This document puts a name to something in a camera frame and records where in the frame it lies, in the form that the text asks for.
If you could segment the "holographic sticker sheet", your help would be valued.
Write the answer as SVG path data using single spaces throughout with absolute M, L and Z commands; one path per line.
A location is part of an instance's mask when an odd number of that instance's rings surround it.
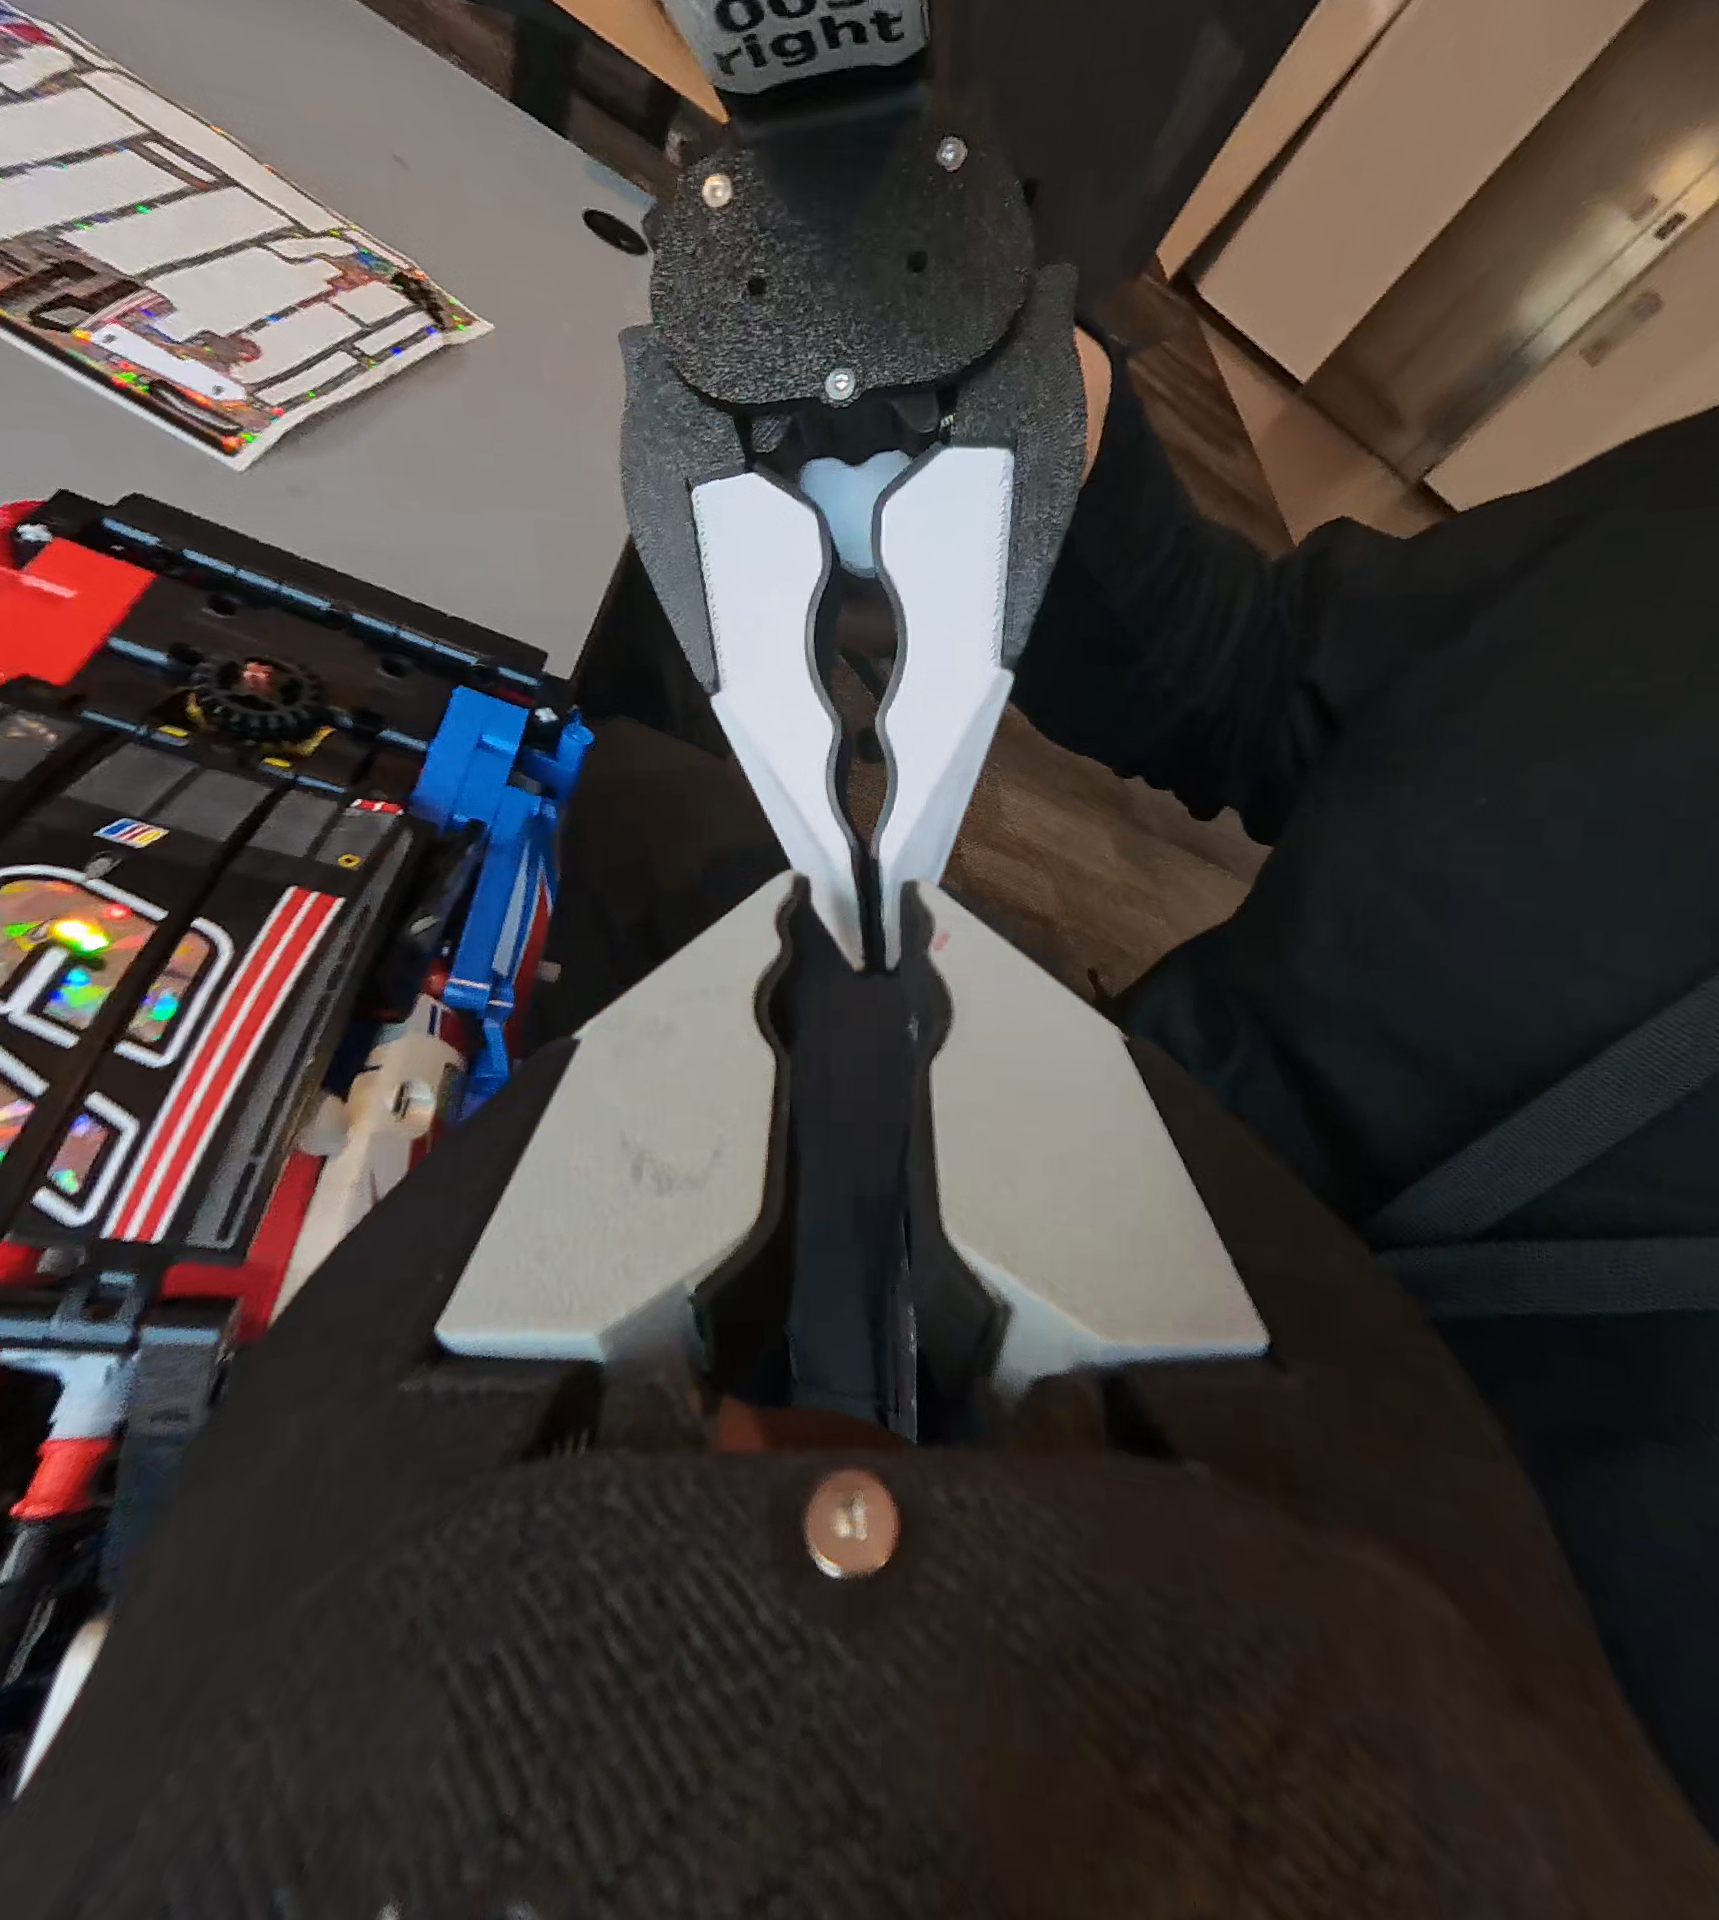
M 0 342 L 259 464 L 494 321 L 87 34 L 0 6 Z

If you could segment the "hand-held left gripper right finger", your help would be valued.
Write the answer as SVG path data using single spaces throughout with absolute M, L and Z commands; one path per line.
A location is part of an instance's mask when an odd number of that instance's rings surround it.
M 949 895 L 910 887 L 910 905 L 946 990 L 935 1220 L 1001 1313 L 995 1399 L 1074 1368 L 1266 1360 L 1263 1304 L 1124 1036 Z

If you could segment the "grey desk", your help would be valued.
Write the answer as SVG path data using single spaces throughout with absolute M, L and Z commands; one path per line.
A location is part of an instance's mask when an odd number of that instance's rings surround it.
M 494 335 L 328 405 L 246 474 L 0 342 L 0 500 L 148 492 L 577 673 L 625 552 L 613 335 L 647 321 L 647 261 L 580 211 L 636 218 L 637 196 L 355 0 L 29 10 L 406 255 Z

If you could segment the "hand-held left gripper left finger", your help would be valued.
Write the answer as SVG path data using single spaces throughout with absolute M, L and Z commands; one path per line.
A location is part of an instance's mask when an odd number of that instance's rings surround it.
M 577 1028 L 430 1325 L 474 1361 L 637 1361 L 697 1338 L 697 1296 L 769 1230 L 804 871 L 704 927 Z

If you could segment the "person's right forearm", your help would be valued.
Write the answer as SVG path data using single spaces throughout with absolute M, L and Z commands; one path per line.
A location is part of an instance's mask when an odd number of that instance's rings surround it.
M 1338 520 L 1266 558 L 1195 508 L 1109 342 L 1074 328 L 1083 488 L 1012 663 L 1012 711 L 1060 752 L 1234 817 L 1270 850 L 1338 729 L 1319 673 L 1410 558 Z

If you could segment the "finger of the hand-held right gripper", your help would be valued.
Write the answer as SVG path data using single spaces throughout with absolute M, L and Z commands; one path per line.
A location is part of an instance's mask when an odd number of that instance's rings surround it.
M 932 446 L 879 500 L 873 558 L 900 618 L 891 688 L 879 706 L 879 931 L 900 931 L 902 887 L 946 880 L 995 717 L 1012 688 L 1012 673 L 1001 663 L 1010 520 L 1010 446 Z
M 879 970 L 873 895 L 849 817 L 851 735 L 828 688 L 831 536 L 793 488 L 756 464 L 704 480 L 690 523 L 717 663 L 710 711 L 788 871 L 808 880 L 812 916 L 851 970 Z

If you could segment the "blue white brick race car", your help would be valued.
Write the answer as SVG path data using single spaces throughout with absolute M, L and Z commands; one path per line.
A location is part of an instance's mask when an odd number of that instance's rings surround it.
M 512 1078 L 585 745 L 526 637 L 0 506 L 0 1807 L 231 1360 Z

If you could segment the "metal elevator door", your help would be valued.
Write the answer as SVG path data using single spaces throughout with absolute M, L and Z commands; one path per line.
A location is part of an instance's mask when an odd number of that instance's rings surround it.
M 1312 6 L 1161 240 L 1468 508 L 1719 405 L 1719 0 Z

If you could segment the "black drawstring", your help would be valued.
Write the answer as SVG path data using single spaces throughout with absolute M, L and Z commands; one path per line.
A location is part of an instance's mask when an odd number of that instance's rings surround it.
M 1719 1232 L 1500 1232 L 1712 1078 L 1719 970 L 1382 1203 L 1361 1220 L 1376 1264 L 1436 1325 L 1719 1313 Z

